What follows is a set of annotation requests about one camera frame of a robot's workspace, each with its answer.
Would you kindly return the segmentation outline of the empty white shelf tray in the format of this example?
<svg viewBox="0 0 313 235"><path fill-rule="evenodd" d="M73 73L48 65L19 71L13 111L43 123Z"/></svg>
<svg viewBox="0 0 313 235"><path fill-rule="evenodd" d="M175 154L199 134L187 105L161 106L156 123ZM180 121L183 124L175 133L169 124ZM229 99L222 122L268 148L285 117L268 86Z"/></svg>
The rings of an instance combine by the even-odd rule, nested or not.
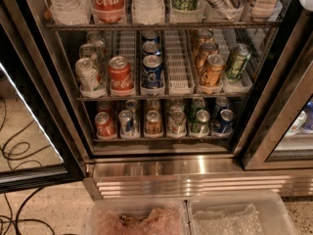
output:
<svg viewBox="0 0 313 235"><path fill-rule="evenodd" d="M193 94L195 83L186 47L185 33L181 30L167 30L164 33L164 51L169 94Z"/></svg>

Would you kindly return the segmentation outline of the blue can bottom shelf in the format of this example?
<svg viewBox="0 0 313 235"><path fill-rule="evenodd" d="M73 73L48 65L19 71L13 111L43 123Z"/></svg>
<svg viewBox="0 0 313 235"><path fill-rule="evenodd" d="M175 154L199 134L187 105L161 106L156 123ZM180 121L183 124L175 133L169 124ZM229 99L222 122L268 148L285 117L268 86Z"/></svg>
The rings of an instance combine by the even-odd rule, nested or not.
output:
<svg viewBox="0 0 313 235"><path fill-rule="evenodd" d="M222 110L215 119L213 124L213 130L216 133L224 134L228 132L235 119L235 114L232 110L225 109Z"/></svg>

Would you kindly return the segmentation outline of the green can bottom shelf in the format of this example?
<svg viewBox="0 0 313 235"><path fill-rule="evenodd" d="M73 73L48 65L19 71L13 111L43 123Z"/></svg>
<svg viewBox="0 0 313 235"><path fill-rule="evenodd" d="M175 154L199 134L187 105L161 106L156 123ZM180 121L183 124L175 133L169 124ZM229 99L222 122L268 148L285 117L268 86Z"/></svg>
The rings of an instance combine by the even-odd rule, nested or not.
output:
<svg viewBox="0 0 313 235"><path fill-rule="evenodd" d="M207 135L209 120L210 114L207 110L198 110L191 125L191 132L197 135Z"/></svg>

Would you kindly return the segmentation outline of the clear water bottle left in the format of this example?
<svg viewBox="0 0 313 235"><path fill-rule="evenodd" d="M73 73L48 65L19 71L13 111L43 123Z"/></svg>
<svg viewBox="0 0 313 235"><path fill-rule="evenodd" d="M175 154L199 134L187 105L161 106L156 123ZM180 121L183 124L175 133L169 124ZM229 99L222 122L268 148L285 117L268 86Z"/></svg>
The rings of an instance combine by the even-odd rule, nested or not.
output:
<svg viewBox="0 0 313 235"><path fill-rule="evenodd" d="M50 0L50 12L56 24L88 24L91 0Z"/></svg>

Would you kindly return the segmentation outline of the open glass fridge door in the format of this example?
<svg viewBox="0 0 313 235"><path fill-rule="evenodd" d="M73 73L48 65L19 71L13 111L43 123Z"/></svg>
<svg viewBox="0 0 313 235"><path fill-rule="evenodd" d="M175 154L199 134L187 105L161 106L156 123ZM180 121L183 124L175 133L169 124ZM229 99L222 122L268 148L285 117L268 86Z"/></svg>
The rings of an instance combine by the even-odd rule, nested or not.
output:
<svg viewBox="0 0 313 235"><path fill-rule="evenodd" d="M86 176L70 42L48 27L48 0L0 0L3 193Z"/></svg>

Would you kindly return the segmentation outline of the green patterned can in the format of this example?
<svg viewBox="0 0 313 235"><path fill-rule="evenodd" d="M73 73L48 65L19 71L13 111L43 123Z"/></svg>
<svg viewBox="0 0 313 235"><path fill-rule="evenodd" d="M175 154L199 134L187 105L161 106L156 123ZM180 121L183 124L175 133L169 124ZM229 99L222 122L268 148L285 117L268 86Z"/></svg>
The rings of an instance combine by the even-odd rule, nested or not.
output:
<svg viewBox="0 0 313 235"><path fill-rule="evenodd" d="M250 48L243 44L236 44L228 56L225 75L231 82L239 81L250 59Z"/></svg>

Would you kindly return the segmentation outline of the gold can middle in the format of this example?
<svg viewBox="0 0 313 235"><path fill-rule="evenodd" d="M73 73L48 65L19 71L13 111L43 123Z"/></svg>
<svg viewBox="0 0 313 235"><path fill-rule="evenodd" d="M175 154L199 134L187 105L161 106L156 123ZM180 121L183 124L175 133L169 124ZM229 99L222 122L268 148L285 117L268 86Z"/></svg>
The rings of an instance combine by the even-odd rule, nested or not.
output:
<svg viewBox="0 0 313 235"><path fill-rule="evenodd" d="M196 69L199 70L204 65L204 62L209 55L218 54L218 53L219 53L219 47L215 41L204 42L200 46L199 52L195 58Z"/></svg>

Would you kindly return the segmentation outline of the blue can middle row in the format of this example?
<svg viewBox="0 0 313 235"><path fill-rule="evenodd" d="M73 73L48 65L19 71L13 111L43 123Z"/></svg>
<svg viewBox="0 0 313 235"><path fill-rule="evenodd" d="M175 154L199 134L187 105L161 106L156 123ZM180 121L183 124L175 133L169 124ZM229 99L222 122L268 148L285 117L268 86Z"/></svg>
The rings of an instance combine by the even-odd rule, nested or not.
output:
<svg viewBox="0 0 313 235"><path fill-rule="evenodd" d="M144 57L149 55L161 56L161 49L159 44L154 41L147 41L142 46L142 55Z"/></svg>

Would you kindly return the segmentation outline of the white green can bottom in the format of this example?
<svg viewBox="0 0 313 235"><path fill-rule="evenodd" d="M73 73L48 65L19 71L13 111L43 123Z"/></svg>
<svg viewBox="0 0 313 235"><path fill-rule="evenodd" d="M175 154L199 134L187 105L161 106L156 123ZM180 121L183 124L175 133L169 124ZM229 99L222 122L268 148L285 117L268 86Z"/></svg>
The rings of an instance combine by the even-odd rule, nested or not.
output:
<svg viewBox="0 0 313 235"><path fill-rule="evenodd" d="M170 134L183 135L186 133L186 116L182 111L174 111L168 117L167 129Z"/></svg>

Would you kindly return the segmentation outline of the red Coca-Cola can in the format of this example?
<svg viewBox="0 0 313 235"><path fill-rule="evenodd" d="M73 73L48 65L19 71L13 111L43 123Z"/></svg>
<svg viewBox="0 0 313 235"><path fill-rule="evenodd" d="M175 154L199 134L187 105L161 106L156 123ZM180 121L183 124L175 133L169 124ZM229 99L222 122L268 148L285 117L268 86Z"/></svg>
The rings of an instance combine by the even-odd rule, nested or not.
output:
<svg viewBox="0 0 313 235"><path fill-rule="evenodd" d="M123 56L115 56L109 61L111 87L116 91L126 91L134 87L132 70Z"/></svg>

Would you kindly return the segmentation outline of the blue white can bottom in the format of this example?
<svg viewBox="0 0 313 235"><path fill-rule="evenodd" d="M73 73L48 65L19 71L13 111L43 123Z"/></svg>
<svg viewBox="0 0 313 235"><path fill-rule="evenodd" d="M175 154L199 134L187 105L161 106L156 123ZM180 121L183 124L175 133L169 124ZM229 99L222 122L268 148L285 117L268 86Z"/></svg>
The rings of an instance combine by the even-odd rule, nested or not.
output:
<svg viewBox="0 0 313 235"><path fill-rule="evenodd" d="M125 136L132 136L134 132L133 114L128 110L123 110L118 114L120 132Z"/></svg>

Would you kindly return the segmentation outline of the silver can middle left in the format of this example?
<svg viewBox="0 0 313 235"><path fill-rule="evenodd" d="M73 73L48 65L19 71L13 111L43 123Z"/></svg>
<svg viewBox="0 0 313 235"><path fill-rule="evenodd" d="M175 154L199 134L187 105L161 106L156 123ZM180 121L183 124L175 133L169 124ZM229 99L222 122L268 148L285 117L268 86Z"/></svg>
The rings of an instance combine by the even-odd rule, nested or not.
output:
<svg viewBox="0 0 313 235"><path fill-rule="evenodd" d="M99 55L95 45L86 43L79 47L80 58L91 58L95 63L98 62Z"/></svg>

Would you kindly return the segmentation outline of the white green can front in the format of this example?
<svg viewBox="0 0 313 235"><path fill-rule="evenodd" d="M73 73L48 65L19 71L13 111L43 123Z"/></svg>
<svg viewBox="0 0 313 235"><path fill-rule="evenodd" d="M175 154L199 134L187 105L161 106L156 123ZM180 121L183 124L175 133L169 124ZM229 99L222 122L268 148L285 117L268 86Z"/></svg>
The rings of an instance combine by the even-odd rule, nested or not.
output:
<svg viewBox="0 0 313 235"><path fill-rule="evenodd" d="M81 58L75 63L75 72L80 88L85 92L96 92L104 88L102 77L91 58Z"/></svg>

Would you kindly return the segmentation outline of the clear bin with bubble wrap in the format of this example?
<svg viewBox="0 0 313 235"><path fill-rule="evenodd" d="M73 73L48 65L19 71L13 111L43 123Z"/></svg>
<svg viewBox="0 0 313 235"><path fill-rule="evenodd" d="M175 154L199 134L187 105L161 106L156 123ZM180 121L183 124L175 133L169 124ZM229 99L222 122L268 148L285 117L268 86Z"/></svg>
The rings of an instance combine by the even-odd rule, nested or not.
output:
<svg viewBox="0 0 313 235"><path fill-rule="evenodd" d="M216 192L187 202L191 235L298 235L273 191Z"/></svg>

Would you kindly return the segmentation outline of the clear bin with brown wrap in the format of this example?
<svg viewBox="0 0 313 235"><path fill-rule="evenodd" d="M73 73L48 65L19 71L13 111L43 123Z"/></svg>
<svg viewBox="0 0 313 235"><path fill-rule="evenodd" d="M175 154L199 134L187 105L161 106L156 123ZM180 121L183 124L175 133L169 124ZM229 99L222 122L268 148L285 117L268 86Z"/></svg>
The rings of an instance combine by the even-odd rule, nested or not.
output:
<svg viewBox="0 0 313 235"><path fill-rule="evenodd" d="M84 235L190 235L186 204L144 197L97 201Z"/></svg>

